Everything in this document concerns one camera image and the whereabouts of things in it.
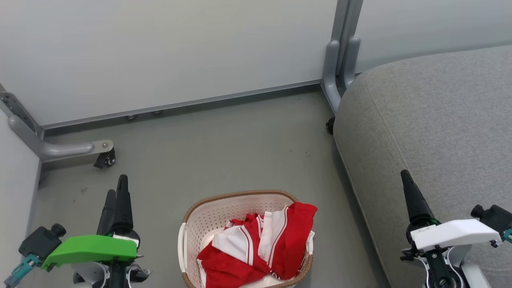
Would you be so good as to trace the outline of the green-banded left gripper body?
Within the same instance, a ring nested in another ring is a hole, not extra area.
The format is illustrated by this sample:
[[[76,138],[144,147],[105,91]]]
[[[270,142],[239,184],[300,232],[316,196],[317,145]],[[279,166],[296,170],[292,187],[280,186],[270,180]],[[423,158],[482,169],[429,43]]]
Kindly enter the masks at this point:
[[[70,237],[62,241],[44,260],[41,268],[50,271],[65,264],[113,261],[131,262],[141,243],[132,228],[113,226],[104,234]]]

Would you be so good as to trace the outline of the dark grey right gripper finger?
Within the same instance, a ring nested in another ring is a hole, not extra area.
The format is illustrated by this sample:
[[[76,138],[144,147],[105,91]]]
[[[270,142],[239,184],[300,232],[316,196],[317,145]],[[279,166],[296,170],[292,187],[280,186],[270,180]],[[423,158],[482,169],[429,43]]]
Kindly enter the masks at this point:
[[[434,225],[436,219],[410,172],[402,170],[400,176],[410,224]]]

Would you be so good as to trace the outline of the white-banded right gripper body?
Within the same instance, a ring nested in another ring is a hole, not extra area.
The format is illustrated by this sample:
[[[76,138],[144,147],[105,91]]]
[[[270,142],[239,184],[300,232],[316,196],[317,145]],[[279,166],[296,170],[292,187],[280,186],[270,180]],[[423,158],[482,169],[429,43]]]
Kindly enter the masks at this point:
[[[483,242],[501,243],[500,234],[477,219],[452,220],[440,225],[419,228],[408,233],[417,250],[424,252],[437,246],[446,248]]]

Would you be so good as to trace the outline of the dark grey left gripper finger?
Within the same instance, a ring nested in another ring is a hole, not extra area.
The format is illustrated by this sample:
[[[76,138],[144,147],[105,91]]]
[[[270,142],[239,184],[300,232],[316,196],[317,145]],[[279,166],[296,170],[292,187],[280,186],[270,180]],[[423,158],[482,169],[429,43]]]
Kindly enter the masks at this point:
[[[97,235],[105,235],[110,231],[116,211],[116,191],[109,190],[102,209],[100,221],[96,231]]]
[[[128,177],[120,175],[116,189],[116,233],[127,234],[134,227],[133,211],[128,191]]]

